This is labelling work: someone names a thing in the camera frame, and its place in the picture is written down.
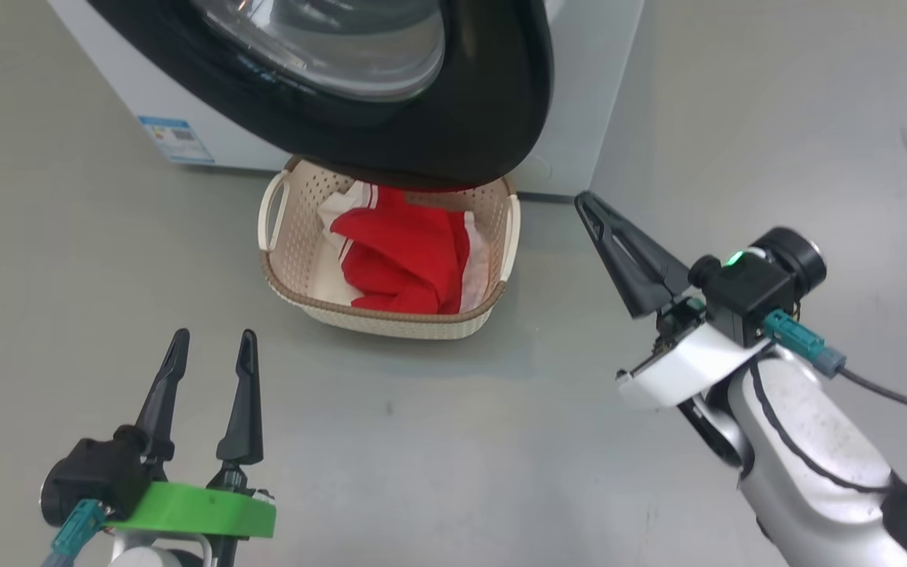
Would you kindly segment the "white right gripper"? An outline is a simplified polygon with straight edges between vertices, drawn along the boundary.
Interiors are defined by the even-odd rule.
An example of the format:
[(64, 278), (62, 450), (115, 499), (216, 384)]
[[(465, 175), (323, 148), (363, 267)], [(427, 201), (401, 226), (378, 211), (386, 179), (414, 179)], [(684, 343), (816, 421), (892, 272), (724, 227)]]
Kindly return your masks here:
[[(827, 279), (812, 240), (775, 227), (726, 261), (705, 255), (688, 269), (593, 191), (577, 194), (575, 208), (630, 316), (662, 309), (653, 354), (620, 371), (629, 405), (679, 406), (774, 346), (827, 371), (824, 338), (798, 319), (802, 299)], [(690, 286), (701, 295), (683, 297)]]

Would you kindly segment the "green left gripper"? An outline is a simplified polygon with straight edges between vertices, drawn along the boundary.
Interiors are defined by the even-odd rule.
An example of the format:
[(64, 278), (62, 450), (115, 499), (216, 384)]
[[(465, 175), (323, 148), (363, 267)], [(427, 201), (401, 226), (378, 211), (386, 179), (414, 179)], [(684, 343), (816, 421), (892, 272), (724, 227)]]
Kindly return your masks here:
[[(186, 374), (190, 330), (174, 333), (161, 367), (154, 377), (135, 426), (147, 437), (143, 455), (154, 462), (174, 456), (172, 421), (179, 383)], [(227, 487), (152, 480), (131, 512), (119, 512), (114, 498), (104, 498), (107, 525), (115, 530), (172, 532), (236, 539), (270, 539), (277, 507), (259, 495), (247, 477), (246, 465), (264, 460), (261, 381), (257, 334), (242, 331), (236, 360), (237, 387), (224, 437), (217, 443), (217, 459), (230, 463), (216, 480), (230, 476)]]

